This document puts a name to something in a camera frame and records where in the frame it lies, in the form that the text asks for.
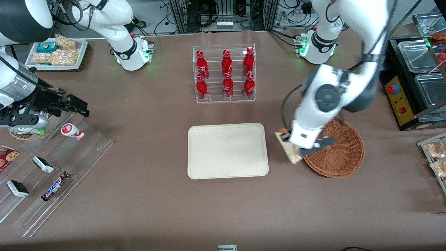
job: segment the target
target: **pastry in plastic bag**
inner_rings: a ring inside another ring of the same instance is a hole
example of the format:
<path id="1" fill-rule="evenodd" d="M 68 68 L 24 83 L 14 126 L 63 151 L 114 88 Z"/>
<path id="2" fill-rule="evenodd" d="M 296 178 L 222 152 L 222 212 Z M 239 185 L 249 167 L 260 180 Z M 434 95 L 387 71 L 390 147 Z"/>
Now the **pastry in plastic bag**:
<path id="1" fill-rule="evenodd" d="M 445 164 L 445 159 L 438 159 L 434 163 L 430 164 L 430 166 L 438 177 L 446 177 Z"/>
<path id="2" fill-rule="evenodd" d="M 76 60 L 78 60 L 79 50 L 56 50 L 52 54 L 52 65 L 75 65 Z"/>
<path id="3" fill-rule="evenodd" d="M 436 143 L 425 144 L 426 152 L 431 158 L 444 158 L 446 156 L 446 144 L 442 140 Z"/>
<path id="4" fill-rule="evenodd" d="M 57 38 L 57 45 L 59 45 L 60 47 L 66 49 L 66 50 L 76 49 L 76 41 L 67 39 L 66 37 L 64 37 L 62 35 L 56 35 L 56 38 Z"/>
<path id="5" fill-rule="evenodd" d="M 53 59 L 53 55 L 51 53 L 34 53 L 33 63 L 34 64 L 43 64 L 43 63 L 51 63 Z"/>

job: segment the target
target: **coca-cola bottle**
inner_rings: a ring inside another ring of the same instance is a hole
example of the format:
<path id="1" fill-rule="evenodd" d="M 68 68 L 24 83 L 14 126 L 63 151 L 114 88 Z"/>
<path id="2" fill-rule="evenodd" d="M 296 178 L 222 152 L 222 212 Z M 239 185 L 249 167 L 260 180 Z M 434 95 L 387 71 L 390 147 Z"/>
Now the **coca-cola bottle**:
<path id="1" fill-rule="evenodd" d="M 206 82 L 204 82 L 202 75 L 197 76 L 197 91 L 199 99 L 207 100 L 209 98 L 209 94 L 207 93 L 207 85 Z"/>
<path id="2" fill-rule="evenodd" d="M 197 70 L 198 74 L 202 75 L 205 79 L 209 78 L 209 70 L 207 69 L 207 61 L 203 56 L 203 51 L 197 51 Z"/>
<path id="3" fill-rule="evenodd" d="M 222 74 L 226 72 L 232 73 L 232 59 L 228 49 L 223 50 L 223 60 L 222 60 Z"/>
<path id="4" fill-rule="evenodd" d="M 254 74 L 248 73 L 246 76 L 245 85 L 243 88 L 243 96 L 245 98 L 251 99 L 254 96 L 256 83 L 254 83 Z"/>
<path id="5" fill-rule="evenodd" d="M 246 49 L 246 55 L 243 59 L 243 76 L 246 76 L 248 73 L 252 72 L 254 69 L 254 48 L 248 47 Z"/>
<path id="6" fill-rule="evenodd" d="M 232 74 L 230 72 L 226 72 L 224 74 L 223 80 L 223 96 L 226 98 L 231 98 L 234 94 L 234 82 L 231 79 Z"/>

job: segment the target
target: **table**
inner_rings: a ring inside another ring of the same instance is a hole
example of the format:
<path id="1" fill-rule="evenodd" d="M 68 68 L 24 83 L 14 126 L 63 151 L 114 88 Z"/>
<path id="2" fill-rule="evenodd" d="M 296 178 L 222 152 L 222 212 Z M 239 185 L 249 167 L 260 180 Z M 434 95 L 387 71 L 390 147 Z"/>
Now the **table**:
<path id="1" fill-rule="evenodd" d="M 380 86 L 371 108 L 343 112 L 364 140 L 362 167 L 345 179 L 324 178 L 304 162 L 289 163 L 273 132 L 284 96 L 314 68 L 267 32 L 161 37 L 153 64 L 123 70 L 105 40 L 92 40 L 82 72 L 39 73 L 89 103 L 85 121 L 115 144 L 32 238 L 0 227 L 6 250 L 444 250 L 445 197 L 416 145 L 444 129 L 399 132 Z M 192 47 L 255 43 L 257 100 L 196 104 Z M 329 63 L 349 68 L 361 42 L 342 32 Z M 299 104 L 289 99 L 287 120 Z M 191 126 L 264 125 L 269 174 L 191 180 Z M 20 141 L 1 130 L 2 144 Z"/>

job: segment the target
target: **display stand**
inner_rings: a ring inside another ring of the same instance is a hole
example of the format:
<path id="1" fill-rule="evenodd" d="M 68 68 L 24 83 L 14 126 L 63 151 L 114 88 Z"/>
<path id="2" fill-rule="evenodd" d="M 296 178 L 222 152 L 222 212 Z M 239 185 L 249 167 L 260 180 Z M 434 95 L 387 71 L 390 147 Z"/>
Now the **display stand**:
<path id="1" fill-rule="evenodd" d="M 256 58 L 256 45 L 255 44 L 243 44 L 243 45 L 226 45 L 226 46 L 194 46 L 192 53 L 192 67 L 194 70 L 194 83 L 195 83 L 195 99 L 197 103 L 226 103 L 226 102 L 254 102 L 256 101 L 256 91 L 254 90 L 253 97 L 246 98 L 243 96 L 244 83 L 246 76 L 243 75 L 243 59 L 246 55 L 246 49 L 251 46 L 254 48 L 254 58 Z M 232 59 L 232 81 L 234 82 L 234 95 L 231 98 L 223 96 L 223 73 L 222 73 L 222 59 L 223 50 L 228 49 L 231 53 Z M 208 64 L 209 78 L 206 80 L 207 92 L 209 98 L 207 100 L 201 100 L 198 97 L 197 91 L 197 51 L 203 51 L 204 58 Z M 254 74 L 254 81 L 256 81 L 256 61 L 254 61 L 254 68 L 252 73 Z"/>
<path id="2" fill-rule="evenodd" d="M 85 136 L 77 141 L 60 133 L 62 125 L 72 123 Z M 9 214 L 13 218 L 13 227 L 22 236 L 32 236 L 59 206 L 73 188 L 93 168 L 113 142 L 82 121 L 80 116 L 63 114 L 50 122 L 54 128 L 45 137 L 31 137 L 22 146 L 29 152 L 27 157 L 3 178 L 0 186 L 0 211 L 4 220 Z M 32 161 L 33 156 L 45 158 L 55 167 L 51 173 L 39 169 Z M 56 179 L 66 171 L 71 177 L 47 202 L 41 196 L 45 194 Z M 26 198 L 14 196 L 6 186 L 8 180 L 22 182 L 29 195 Z"/>

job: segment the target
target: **wicker basket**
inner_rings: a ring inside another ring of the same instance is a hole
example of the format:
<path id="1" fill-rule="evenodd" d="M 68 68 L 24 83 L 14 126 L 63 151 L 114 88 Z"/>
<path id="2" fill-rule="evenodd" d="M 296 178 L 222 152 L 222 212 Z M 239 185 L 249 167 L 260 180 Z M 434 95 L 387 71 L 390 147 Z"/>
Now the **wicker basket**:
<path id="1" fill-rule="evenodd" d="M 343 178 L 356 172 L 364 161 L 364 143 L 349 123 L 333 119 L 322 130 L 320 137 L 332 136 L 334 144 L 304 157 L 318 174 Z"/>

